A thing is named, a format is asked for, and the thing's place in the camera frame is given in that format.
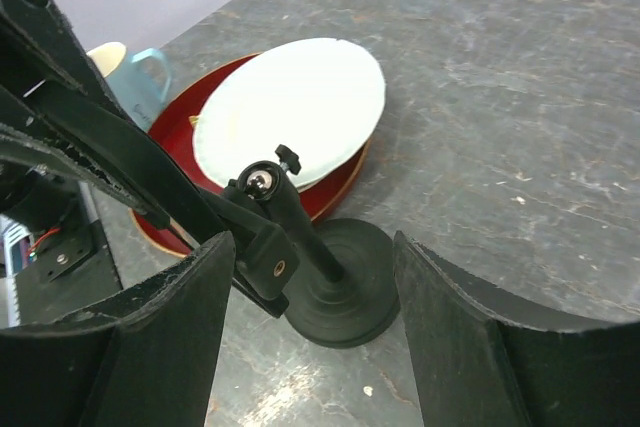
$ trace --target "gray countertop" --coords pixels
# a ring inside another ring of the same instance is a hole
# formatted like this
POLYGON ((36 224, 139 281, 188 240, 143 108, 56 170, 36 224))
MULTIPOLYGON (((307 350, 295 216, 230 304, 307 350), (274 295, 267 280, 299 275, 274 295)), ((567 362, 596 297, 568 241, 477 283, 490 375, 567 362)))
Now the gray countertop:
MULTIPOLYGON (((638 0, 234 0, 165 47, 174 93, 234 58, 322 36, 369 49, 388 83, 338 216, 401 229, 542 304, 638 317, 638 0)), ((174 261, 124 207, 99 206, 128 285, 174 261)), ((401 321, 333 352, 232 296, 208 422, 421 425, 401 321)))

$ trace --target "light blue mug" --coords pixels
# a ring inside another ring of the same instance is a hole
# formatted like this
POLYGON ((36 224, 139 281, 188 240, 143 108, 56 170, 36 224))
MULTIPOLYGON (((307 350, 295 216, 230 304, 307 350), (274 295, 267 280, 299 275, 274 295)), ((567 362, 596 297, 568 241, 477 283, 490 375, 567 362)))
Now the light blue mug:
POLYGON ((168 104, 171 69, 165 55, 158 49, 147 49, 137 54, 128 52, 120 42, 109 42, 87 52, 98 71, 131 120, 147 132, 168 104), (146 59, 160 64, 165 74, 164 85, 159 85, 142 68, 146 59))

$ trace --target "black knob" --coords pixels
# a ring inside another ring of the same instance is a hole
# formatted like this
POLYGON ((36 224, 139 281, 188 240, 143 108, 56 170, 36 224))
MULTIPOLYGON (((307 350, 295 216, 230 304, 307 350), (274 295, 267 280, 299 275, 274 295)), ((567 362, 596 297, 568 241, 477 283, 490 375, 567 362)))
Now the black knob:
POLYGON ((293 175, 298 175, 300 173, 300 157, 294 151, 292 151, 286 145, 280 144, 276 149, 276 155, 280 159, 280 166, 285 167, 286 170, 289 170, 293 175))

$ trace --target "red plate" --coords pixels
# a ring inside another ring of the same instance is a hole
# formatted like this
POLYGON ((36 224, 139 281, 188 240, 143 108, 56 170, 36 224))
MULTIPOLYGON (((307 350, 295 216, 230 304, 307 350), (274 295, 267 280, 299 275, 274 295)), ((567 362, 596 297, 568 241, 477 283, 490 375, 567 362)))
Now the red plate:
MULTIPOLYGON (((198 115, 205 101, 222 81, 256 55, 258 54, 234 60, 205 75, 171 102, 149 129, 149 135, 169 153, 187 176, 199 186, 212 192, 219 193, 222 187, 205 177, 196 164, 191 143, 193 127, 189 117, 198 115)), ((314 223, 333 212, 351 190, 362 169, 368 149, 369 142, 346 163, 300 193, 302 205, 314 223)), ((137 213, 131 213, 134 224, 155 247, 179 257, 188 253, 186 247, 168 231, 157 230, 137 213)))

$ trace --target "white plate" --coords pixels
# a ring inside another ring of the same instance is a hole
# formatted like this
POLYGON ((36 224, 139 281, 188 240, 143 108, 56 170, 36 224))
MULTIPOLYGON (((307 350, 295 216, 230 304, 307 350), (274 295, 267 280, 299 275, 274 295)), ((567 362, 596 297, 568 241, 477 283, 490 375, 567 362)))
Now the white plate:
POLYGON ((205 103, 193 134, 202 172, 226 185, 249 164, 277 161, 284 144, 300 156, 296 187, 349 160, 373 133, 385 82, 364 48, 337 39, 285 44, 233 72, 205 103))

